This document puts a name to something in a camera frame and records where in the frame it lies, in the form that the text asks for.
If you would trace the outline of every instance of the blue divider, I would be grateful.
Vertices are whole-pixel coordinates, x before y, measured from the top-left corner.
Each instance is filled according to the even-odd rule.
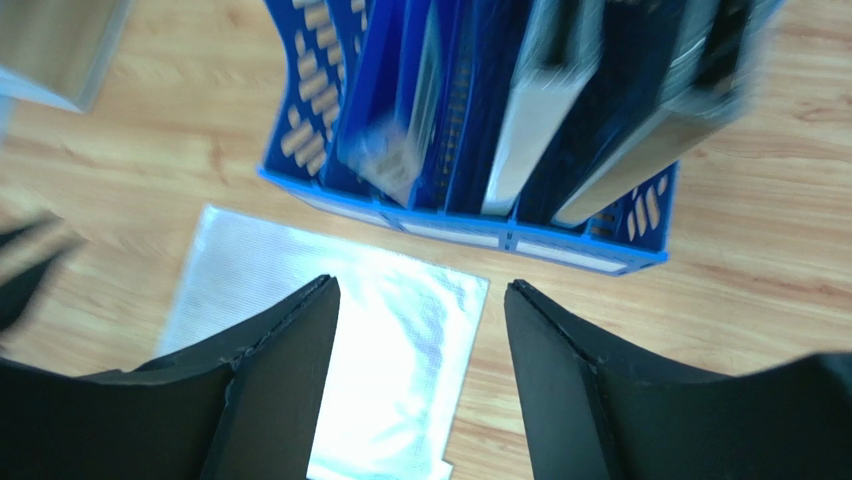
[[[454,67],[443,89],[444,101],[435,130],[438,140],[424,166],[425,181],[417,186],[407,208],[403,208],[384,199],[376,189],[342,165],[335,151],[337,116],[348,118],[351,109],[358,104],[355,99],[346,101],[349,100],[346,97],[357,81],[361,42],[365,41],[369,15],[374,13],[371,5],[359,0],[310,4],[305,0],[267,0],[287,53],[289,82],[259,174],[318,209],[410,234],[516,253],[614,276],[665,262],[677,164],[572,229],[526,223],[519,220],[517,209],[510,218],[466,213],[474,211],[465,207],[473,203],[468,203],[464,195],[459,195],[462,190],[454,190],[453,186],[461,186],[461,182],[471,178],[487,180],[488,172],[480,175],[482,172],[476,172],[480,168],[477,162],[457,160],[468,158],[466,155],[487,159],[489,151],[493,156],[497,141],[494,135],[499,134],[505,105],[494,109],[496,118],[483,115],[481,109],[488,107],[489,100],[500,92],[508,94],[514,61],[495,63],[500,55],[511,54],[502,49],[499,42],[516,43],[510,48],[514,49],[514,55],[510,56],[516,56],[524,18],[529,13],[528,2],[500,0],[491,2],[500,7],[493,9],[484,8],[483,3],[489,2],[465,0],[457,13],[455,32],[443,39],[452,48]],[[329,43],[329,25],[315,19],[316,12],[322,8],[327,8],[331,14],[335,42]],[[486,22],[485,27],[482,24],[477,27],[477,22]],[[338,52],[341,52],[341,59],[338,59]],[[331,107],[322,101],[327,98],[323,95],[330,96],[328,88],[315,95],[302,95],[304,92],[299,90],[305,83],[317,81],[317,73],[304,59],[310,53],[316,57],[315,70],[325,73],[329,86],[337,88],[338,100]],[[483,78],[495,82],[491,86],[471,88],[477,84],[477,79]],[[292,139],[305,124],[312,129],[313,136],[285,151],[282,142]],[[493,139],[485,141],[481,129],[496,132],[487,137]],[[306,149],[313,155],[319,143],[313,140],[316,138],[322,139],[322,155],[306,160],[302,153],[297,158],[297,154]],[[311,167],[314,158],[323,159],[318,170],[315,170],[316,164]],[[442,182],[446,190],[433,188]]]

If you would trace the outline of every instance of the wooden floor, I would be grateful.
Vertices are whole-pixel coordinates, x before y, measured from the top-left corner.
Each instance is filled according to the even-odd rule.
[[[491,280],[447,459],[531,477],[502,297],[524,278],[663,355],[744,373],[852,349],[852,1],[791,0],[756,111],[688,155],[671,261],[621,279],[319,213],[255,174],[284,87],[261,0],[136,2],[92,114],[21,105],[0,224],[50,210],[88,240],[6,355],[66,374],[151,357],[204,204]]]

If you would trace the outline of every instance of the blue plastic basket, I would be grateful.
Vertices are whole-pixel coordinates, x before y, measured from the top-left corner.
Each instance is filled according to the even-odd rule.
[[[448,77],[443,95],[457,100],[455,104],[461,108],[455,108],[452,101],[442,102],[434,145],[437,155],[431,163],[427,159],[424,167],[429,184],[445,185],[446,190],[415,188],[409,204],[402,207],[358,178],[336,155],[337,118],[341,109],[346,116],[345,109],[359,103],[347,102],[346,98],[356,83],[349,79],[354,79],[358,71],[369,2],[267,0],[287,52],[289,78],[260,175],[320,210],[424,237],[613,276],[666,262],[677,164],[573,229],[525,224],[518,221],[516,214],[508,219],[472,215],[464,213],[467,209],[461,205],[465,202],[453,199],[459,198],[454,185],[463,185],[471,175],[481,177],[476,172],[459,171],[455,158],[493,156],[493,148],[482,149],[461,140],[477,138],[481,142],[478,130],[499,132],[502,121],[499,116],[483,115],[481,108],[471,105],[481,105],[489,98],[505,98],[508,91],[501,96],[500,89],[508,89],[514,69],[514,63],[509,62],[494,68],[495,52],[485,52],[489,39],[477,38],[473,32],[506,35],[501,22],[518,23],[506,19],[519,12],[499,6],[479,9],[480,3],[468,4],[468,18],[471,22],[487,22],[489,28],[476,28],[480,25],[475,23],[457,25],[451,40],[454,74]],[[477,75],[490,81],[476,82]],[[472,90],[469,86],[473,84],[491,87]],[[475,164],[465,162],[468,166]]]

